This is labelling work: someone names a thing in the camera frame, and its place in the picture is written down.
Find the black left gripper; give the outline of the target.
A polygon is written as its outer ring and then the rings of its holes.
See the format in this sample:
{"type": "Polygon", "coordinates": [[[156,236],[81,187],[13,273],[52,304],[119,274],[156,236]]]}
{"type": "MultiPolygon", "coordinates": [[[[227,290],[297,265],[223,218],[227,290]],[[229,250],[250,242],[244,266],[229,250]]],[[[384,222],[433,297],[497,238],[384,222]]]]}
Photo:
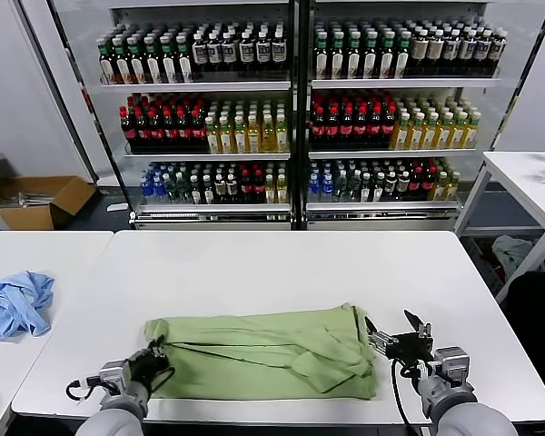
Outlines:
{"type": "Polygon", "coordinates": [[[132,381],[151,386],[154,379],[168,368],[164,346],[165,336],[161,335],[149,342],[148,349],[142,349],[128,359],[132,381]]]}

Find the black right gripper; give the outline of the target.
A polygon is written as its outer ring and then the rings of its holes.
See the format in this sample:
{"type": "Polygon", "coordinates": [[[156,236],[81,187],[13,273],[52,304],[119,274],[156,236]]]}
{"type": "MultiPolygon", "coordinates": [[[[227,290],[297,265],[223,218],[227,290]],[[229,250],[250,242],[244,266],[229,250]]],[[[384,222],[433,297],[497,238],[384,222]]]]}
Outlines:
{"type": "Polygon", "coordinates": [[[368,317],[365,317],[370,346],[390,360],[397,359],[402,363],[431,362],[433,360],[431,324],[423,322],[418,315],[408,310],[404,311],[404,315],[417,333],[402,333],[391,337],[388,333],[380,331],[368,317]]]}

